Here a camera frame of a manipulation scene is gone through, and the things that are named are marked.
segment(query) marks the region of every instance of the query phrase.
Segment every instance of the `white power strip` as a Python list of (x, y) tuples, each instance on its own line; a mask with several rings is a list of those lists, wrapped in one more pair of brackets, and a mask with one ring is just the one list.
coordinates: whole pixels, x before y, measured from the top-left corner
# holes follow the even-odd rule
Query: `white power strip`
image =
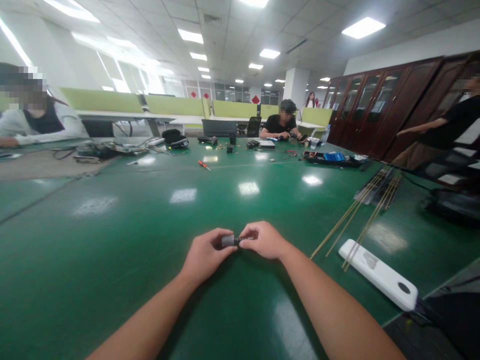
[[(348, 239), (338, 253), (342, 258), (347, 259), (354, 245), (355, 241)], [(414, 310), (419, 294), (415, 285), (372, 255), (371, 252), (365, 250), (363, 246), (357, 244), (356, 248), (358, 250), (351, 260), (351, 266), (357, 269), (360, 274), (366, 277), (400, 309), (404, 311)], [(351, 252), (350, 257), (354, 254), (355, 249)]]

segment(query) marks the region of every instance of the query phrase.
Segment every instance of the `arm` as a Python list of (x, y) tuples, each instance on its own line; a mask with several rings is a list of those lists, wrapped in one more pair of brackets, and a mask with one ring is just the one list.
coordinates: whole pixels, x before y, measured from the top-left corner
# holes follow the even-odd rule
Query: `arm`
[(404, 359), (375, 319), (342, 287), (268, 222), (248, 224), (240, 247), (267, 259), (279, 259), (295, 286), (328, 357), (335, 359)]
[(180, 311), (195, 291), (235, 250), (215, 250), (213, 244), (230, 230), (215, 229), (193, 239), (180, 273), (125, 324), (110, 336), (87, 360), (155, 359), (169, 337)]
[(418, 126), (414, 126), (414, 127), (402, 130), (397, 134), (397, 136), (400, 136), (406, 133), (421, 133), (429, 129), (435, 129), (435, 128), (441, 127), (442, 125), (445, 125), (448, 122), (449, 121), (447, 119), (444, 119), (443, 117), (441, 117), (435, 121), (427, 122), (426, 124), (423, 124), (423, 125), (418, 125)]

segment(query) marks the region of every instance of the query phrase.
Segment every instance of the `plastic bottle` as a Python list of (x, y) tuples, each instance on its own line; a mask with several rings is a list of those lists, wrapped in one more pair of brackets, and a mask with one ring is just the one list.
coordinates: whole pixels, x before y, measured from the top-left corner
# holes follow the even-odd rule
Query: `plastic bottle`
[(321, 144), (326, 144), (330, 134), (330, 124), (327, 125), (323, 135), (321, 136)]

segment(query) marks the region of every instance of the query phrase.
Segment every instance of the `air vent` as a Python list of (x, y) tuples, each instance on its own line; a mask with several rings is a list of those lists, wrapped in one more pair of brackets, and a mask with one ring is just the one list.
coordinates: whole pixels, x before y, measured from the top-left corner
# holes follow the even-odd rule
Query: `air vent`
[(224, 20), (221, 17), (203, 14), (203, 19), (205, 20), (205, 25), (207, 26), (213, 26), (216, 28), (224, 27)]

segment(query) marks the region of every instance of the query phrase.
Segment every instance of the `screwdriver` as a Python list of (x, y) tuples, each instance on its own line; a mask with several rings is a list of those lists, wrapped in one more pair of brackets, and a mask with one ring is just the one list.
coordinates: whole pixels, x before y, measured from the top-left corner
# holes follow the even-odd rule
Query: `screwdriver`
[(205, 163), (204, 163), (203, 161), (198, 160), (198, 163), (199, 163), (200, 165), (202, 165), (205, 169), (208, 169), (209, 171), (212, 171), (212, 170), (210, 170), (210, 169), (207, 167), (207, 165), (205, 165)]

